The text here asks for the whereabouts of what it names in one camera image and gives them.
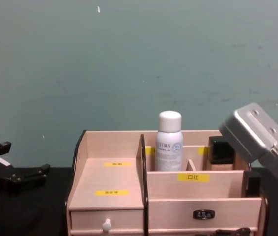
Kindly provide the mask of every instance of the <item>teal wall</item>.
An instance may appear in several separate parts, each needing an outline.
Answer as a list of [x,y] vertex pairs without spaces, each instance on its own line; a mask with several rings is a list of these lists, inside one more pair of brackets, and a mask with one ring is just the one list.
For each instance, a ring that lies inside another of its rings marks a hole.
[[70,166],[83,129],[157,129],[167,109],[217,129],[250,102],[278,122],[278,0],[0,0],[15,166]]

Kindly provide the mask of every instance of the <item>wooden organizer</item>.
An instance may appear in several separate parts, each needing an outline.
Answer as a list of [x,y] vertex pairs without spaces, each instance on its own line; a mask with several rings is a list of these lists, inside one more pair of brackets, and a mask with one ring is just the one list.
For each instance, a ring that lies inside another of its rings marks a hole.
[[[181,172],[154,171],[156,134],[83,132],[66,202],[69,236],[195,236],[242,227],[250,228],[251,236],[263,235],[266,199],[242,197],[248,164],[236,155],[231,170],[204,170],[209,137],[219,131],[183,131]],[[215,217],[193,219],[200,209],[214,210]]]

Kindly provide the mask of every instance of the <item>black object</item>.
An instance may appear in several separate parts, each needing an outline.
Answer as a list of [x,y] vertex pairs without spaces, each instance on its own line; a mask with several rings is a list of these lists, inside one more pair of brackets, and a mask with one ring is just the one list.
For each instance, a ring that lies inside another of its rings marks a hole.
[[233,164],[235,151],[223,136],[209,137],[209,162],[216,164]]
[[[0,155],[8,153],[10,148],[10,142],[1,143]],[[0,157],[0,191],[17,194],[21,190],[43,185],[49,169],[50,165],[46,164],[20,173],[9,162]]]
[[214,218],[214,214],[213,210],[195,210],[193,218],[196,220],[210,220]]
[[211,236],[249,236],[250,228],[240,228],[237,230],[216,230]]
[[145,141],[144,135],[140,136],[140,146],[142,153],[142,176],[143,176],[143,200],[144,200],[144,236],[149,236],[149,196],[148,196],[148,184],[147,184],[147,167],[146,167],[146,156],[145,156]]
[[260,105],[235,110],[219,130],[243,160],[258,160],[278,180],[278,124]]
[[244,171],[242,182],[242,197],[260,196],[261,175],[257,171]]
[[[25,174],[33,168],[16,168]],[[51,168],[44,186],[7,194],[0,191],[0,236],[59,236],[71,168]]]
[[69,198],[69,194],[70,194],[70,191],[72,189],[72,185],[74,184],[74,177],[75,177],[76,166],[77,166],[77,157],[78,157],[79,145],[80,145],[80,142],[81,142],[82,138],[84,137],[85,133],[86,133],[86,130],[83,130],[82,134],[78,138],[78,141],[76,143],[75,150],[74,150],[74,157],[73,157],[73,160],[72,160],[72,167],[71,167],[72,172],[71,172],[71,176],[70,176],[69,187],[67,189],[65,198],[63,199],[64,202],[65,202],[65,205],[64,205],[63,213],[62,213],[62,228],[59,231],[60,236],[67,236],[68,235],[67,214],[66,214],[67,200]]

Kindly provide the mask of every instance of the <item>white knob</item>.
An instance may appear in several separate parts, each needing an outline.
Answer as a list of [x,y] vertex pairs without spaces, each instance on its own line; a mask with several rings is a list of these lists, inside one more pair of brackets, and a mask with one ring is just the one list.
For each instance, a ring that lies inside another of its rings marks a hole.
[[110,229],[111,229],[111,220],[110,219],[106,219],[104,224],[103,224],[103,230],[107,232]]

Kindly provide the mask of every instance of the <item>yellow sticker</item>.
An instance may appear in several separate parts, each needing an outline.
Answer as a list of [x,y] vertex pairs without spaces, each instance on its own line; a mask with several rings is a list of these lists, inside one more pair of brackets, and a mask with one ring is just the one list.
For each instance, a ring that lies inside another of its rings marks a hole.
[[128,195],[128,190],[100,190],[95,191],[96,196],[120,196],[120,195]]
[[198,154],[200,156],[208,155],[209,147],[198,147]]
[[210,182],[210,174],[200,174],[200,173],[180,173],[177,174],[178,181],[192,181],[192,182]]
[[150,156],[155,153],[155,148],[154,147],[145,147],[145,154]]
[[105,162],[104,166],[131,166],[131,162]]

